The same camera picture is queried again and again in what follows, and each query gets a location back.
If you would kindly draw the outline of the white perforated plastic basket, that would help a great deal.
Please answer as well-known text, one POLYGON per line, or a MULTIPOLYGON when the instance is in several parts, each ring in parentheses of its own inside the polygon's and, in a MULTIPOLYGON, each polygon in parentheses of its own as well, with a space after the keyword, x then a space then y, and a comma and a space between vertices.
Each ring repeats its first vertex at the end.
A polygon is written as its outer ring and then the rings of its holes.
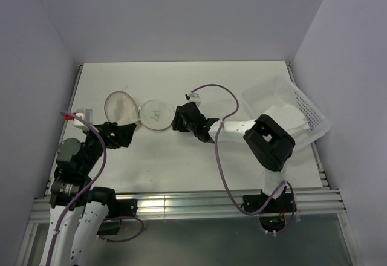
POLYGON ((306 116, 310 129, 294 138, 295 149, 301 149, 324 136, 331 122, 318 107, 291 81, 281 76, 272 77, 246 89, 242 102, 250 118, 257 119, 273 105, 291 104, 306 116))

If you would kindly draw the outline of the white bra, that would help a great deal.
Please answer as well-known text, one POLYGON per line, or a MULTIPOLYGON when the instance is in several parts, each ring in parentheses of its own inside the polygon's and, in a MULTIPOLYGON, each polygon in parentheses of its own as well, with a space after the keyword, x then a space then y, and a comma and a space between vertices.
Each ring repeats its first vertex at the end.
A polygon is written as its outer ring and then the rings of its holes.
POLYGON ((273 119, 293 138, 310 129, 306 116, 297 107, 288 103, 282 106, 273 105, 264 111, 264 115, 273 119))

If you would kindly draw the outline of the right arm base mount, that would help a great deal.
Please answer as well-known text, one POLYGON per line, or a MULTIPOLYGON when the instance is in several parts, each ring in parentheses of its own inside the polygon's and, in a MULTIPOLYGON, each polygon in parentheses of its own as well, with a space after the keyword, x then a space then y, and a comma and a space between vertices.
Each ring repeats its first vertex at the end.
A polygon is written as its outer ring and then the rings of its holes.
MULTIPOLYGON (((286 189, 276 199, 271 199, 261 214, 272 214, 271 216, 260 216, 259 223, 261 227, 268 232, 278 232, 284 229, 287 221, 296 214, 295 197, 292 193, 286 193, 286 189)), ((241 207, 249 213, 253 213, 260 209, 266 202, 268 196, 263 194, 244 195, 242 197, 241 207)))

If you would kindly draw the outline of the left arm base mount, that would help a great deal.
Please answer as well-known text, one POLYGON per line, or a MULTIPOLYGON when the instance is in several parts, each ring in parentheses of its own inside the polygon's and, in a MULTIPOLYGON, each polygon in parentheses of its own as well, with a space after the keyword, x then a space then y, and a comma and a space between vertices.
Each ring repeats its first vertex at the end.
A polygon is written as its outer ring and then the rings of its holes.
POLYGON ((113 207, 113 210, 110 211, 102 222, 99 230, 97 232, 100 236, 110 236, 118 234, 119 230, 122 227, 123 220, 113 218, 130 216, 135 217, 137 213, 137 199, 118 199, 113 207))

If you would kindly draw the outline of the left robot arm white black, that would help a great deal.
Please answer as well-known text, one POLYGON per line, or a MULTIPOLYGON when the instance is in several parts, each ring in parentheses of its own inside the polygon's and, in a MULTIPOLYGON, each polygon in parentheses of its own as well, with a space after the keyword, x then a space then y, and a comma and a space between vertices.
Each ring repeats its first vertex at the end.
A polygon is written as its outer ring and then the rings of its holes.
POLYGON ((127 148, 136 127, 105 122, 85 128, 84 141, 68 138, 59 145, 41 265, 85 265, 102 222, 118 209, 114 189, 94 187, 89 173, 98 160, 106 162, 108 149, 127 148))

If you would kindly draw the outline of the aluminium rail frame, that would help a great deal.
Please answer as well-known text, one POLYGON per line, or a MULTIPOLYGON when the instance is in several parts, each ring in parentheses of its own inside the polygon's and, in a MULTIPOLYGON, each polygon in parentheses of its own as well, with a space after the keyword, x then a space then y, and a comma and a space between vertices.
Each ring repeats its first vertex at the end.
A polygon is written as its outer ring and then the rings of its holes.
MULTIPOLYGON (((74 106, 83 95, 89 95, 86 81, 96 78, 101 84, 107 77, 113 77, 115 83, 123 84, 124 77, 143 77, 155 74, 159 77, 189 77, 197 73, 201 77, 227 77, 236 79, 235 73, 255 77, 255 82, 263 82, 271 77, 281 76, 294 80, 289 61, 204 61, 204 62, 90 62, 79 67, 76 84, 71 96, 70 105, 74 106)), ((337 189, 331 189, 326 172, 320 160, 315 144, 310 146, 306 161, 312 161, 319 171, 321 187, 303 187, 297 189, 296 199, 299 215, 337 216, 339 229, 343 236, 352 265, 363 265, 364 261, 350 226, 344 201, 337 189)), ((36 199, 28 218, 27 229, 16 265, 28 265, 35 256, 33 246, 37 243, 37 231, 41 224, 48 221, 48 191, 43 198, 36 199)), ((138 199, 137 213, 144 220, 189 220, 205 218, 236 218, 242 214, 228 206, 226 193, 220 190, 188 192, 154 192, 154 193, 120 193, 121 200, 138 199)))

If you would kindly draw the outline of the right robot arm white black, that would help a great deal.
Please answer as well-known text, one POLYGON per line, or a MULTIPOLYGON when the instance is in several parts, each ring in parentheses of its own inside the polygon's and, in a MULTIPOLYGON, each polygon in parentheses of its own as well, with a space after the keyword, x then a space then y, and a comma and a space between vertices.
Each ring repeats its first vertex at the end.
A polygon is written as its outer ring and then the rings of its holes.
POLYGON ((282 193, 286 189, 284 166, 295 147, 294 138, 267 114, 256 120, 226 121, 207 118, 194 102, 176 108, 172 129, 190 132, 203 143, 212 143, 224 188, 229 190, 221 167, 219 143, 246 144, 257 161, 265 169, 262 188, 262 206, 273 212, 282 205, 282 193))

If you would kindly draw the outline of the round mesh laundry bag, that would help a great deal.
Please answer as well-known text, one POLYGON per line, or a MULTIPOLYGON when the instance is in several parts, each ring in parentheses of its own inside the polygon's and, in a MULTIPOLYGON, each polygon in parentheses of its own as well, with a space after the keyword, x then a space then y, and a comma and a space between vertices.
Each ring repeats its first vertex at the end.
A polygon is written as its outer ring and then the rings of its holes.
POLYGON ((104 112, 110 122, 119 125, 135 123, 153 131, 167 130, 175 116, 175 109, 167 102, 153 99, 140 106, 123 91, 113 92, 106 98, 104 112))

